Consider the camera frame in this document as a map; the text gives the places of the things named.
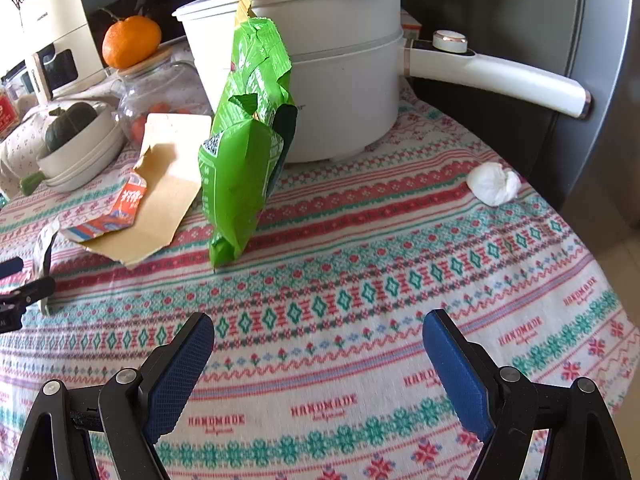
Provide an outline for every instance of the white paper towel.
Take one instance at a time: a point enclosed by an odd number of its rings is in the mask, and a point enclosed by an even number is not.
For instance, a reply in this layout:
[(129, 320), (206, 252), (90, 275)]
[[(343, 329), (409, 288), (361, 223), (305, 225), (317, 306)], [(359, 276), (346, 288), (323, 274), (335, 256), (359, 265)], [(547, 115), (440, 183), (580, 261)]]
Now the white paper towel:
[(520, 190), (520, 179), (512, 171), (504, 171), (498, 162), (485, 162), (473, 168), (466, 184), (482, 202), (492, 207), (513, 200)]

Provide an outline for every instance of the white handle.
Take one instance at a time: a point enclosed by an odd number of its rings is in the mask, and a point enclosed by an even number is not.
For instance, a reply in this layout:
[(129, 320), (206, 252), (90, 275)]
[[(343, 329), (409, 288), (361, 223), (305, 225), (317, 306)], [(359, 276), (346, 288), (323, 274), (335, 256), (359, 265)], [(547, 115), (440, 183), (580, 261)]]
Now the white handle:
[(506, 59), (470, 54), (405, 48), (402, 71), (405, 75), (508, 95), (579, 119), (587, 115), (591, 94), (577, 81)]

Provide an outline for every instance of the white bowl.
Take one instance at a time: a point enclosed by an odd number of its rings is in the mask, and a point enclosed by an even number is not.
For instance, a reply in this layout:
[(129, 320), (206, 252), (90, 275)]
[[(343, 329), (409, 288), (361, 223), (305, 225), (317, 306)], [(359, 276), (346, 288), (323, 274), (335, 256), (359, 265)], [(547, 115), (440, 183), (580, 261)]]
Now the white bowl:
[(95, 160), (102, 153), (108, 150), (111, 145), (116, 142), (116, 139), (120, 136), (121, 133), (122, 127), (118, 124), (115, 124), (111, 131), (107, 134), (107, 136), (105, 136), (104, 139), (101, 140), (97, 144), (97, 146), (95, 146), (89, 153), (77, 160), (73, 165), (71, 165), (71, 167), (69, 167), (59, 175), (47, 179), (46, 182), (49, 182), (50, 184), (57, 184), (80, 173), (80, 171), (84, 170), (87, 165), (92, 162), (92, 160)]
[(71, 174), (68, 174), (65, 178), (45, 180), (44, 183), (53, 191), (68, 192), (78, 189), (93, 180), (118, 156), (126, 142), (126, 137), (119, 124), (116, 124), (104, 141), (100, 143), (101, 149), (99, 151), (94, 150), (94, 156), (86, 159), (84, 164), (75, 168)]
[(36, 161), (47, 178), (55, 178), (69, 170), (87, 156), (113, 130), (115, 120), (107, 104), (95, 107), (98, 116), (73, 139), (49, 154), (47, 147), (38, 154)]

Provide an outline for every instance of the small box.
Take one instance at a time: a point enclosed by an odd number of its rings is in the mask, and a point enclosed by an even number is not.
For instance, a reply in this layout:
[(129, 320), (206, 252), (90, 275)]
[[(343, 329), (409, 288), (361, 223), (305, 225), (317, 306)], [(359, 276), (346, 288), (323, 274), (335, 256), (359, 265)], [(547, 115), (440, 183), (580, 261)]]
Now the small box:
[(6, 90), (0, 86), (0, 140), (5, 140), (20, 124), (20, 115)]
[(406, 39), (417, 40), (420, 38), (422, 24), (404, 9), (400, 10), (400, 22), (402, 23), (402, 32)]
[(135, 171), (131, 171), (120, 192), (103, 202), (103, 206), (84, 216), (79, 215), (76, 224), (62, 230), (62, 235), (80, 243), (132, 226), (145, 192), (146, 182)]

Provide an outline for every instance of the table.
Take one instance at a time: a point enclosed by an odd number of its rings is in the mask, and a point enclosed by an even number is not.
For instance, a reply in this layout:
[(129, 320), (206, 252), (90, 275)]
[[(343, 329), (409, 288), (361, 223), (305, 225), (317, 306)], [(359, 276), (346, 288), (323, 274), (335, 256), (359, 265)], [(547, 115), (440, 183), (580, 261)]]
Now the table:
[[(157, 446), (174, 479), (466, 478), (479, 443), (422, 349), (433, 308), (532, 380), (593, 378), (615, 412), (640, 331), (596, 261), (528, 184), (499, 208), (475, 199), (466, 174), (499, 157), (408, 86), (401, 97), (398, 122), (361, 155), (287, 168), (242, 259), (216, 273), (198, 204), (133, 270), (58, 240), (55, 314), (30, 310), (0, 337), (0, 478), (44, 381), (101, 384), (195, 311), (212, 317), (216, 344)], [(28, 263), (42, 222), (104, 192), (11, 202), (0, 258)], [(535, 433), (523, 478), (536, 477), (545, 437)], [(104, 437), (92, 443), (101, 479), (115, 479)]]

